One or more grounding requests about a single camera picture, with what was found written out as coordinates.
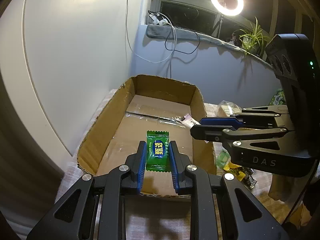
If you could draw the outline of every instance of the green spider plant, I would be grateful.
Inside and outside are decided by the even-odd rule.
[[[243,40],[240,40],[242,42],[242,47],[245,49],[244,56],[247,56],[248,53],[252,53],[262,58],[269,37],[262,35],[262,29],[257,18],[256,26],[253,27],[251,23],[250,25],[252,31],[240,29],[240,31],[244,32],[243,35],[239,36],[239,38],[243,38]]]

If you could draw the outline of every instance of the ring light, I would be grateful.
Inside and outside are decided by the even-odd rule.
[[[224,15],[228,15],[228,16],[235,16],[238,15],[239,13],[241,13],[242,9],[243,9],[243,0],[237,0],[238,1],[238,6],[236,9],[234,10],[229,10],[227,8],[224,8],[219,2],[218,0],[211,0],[211,2],[213,3],[213,5],[215,6],[215,8],[221,12]]]

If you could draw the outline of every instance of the open cardboard box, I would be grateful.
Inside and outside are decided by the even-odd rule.
[[[170,141],[177,142],[179,152],[216,174],[213,144],[193,139],[189,128],[170,121],[187,113],[198,122],[206,116],[196,86],[157,76],[132,77],[117,90],[90,128],[78,151],[78,166],[95,176],[106,174],[136,153],[139,141],[146,141],[148,130],[165,130]],[[142,192],[176,196],[171,173],[145,171]]]

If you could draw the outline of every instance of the green candy packet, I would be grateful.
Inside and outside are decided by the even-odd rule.
[[[169,132],[147,131],[147,171],[169,172]]]

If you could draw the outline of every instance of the yellow and black candy wrapper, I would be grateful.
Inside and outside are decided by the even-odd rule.
[[[147,131],[147,171],[169,172],[169,132]]]
[[[239,181],[245,184],[249,189],[253,189],[257,181],[251,176],[253,173],[252,169],[233,164],[232,162],[227,163],[224,168],[226,172],[232,173]]]

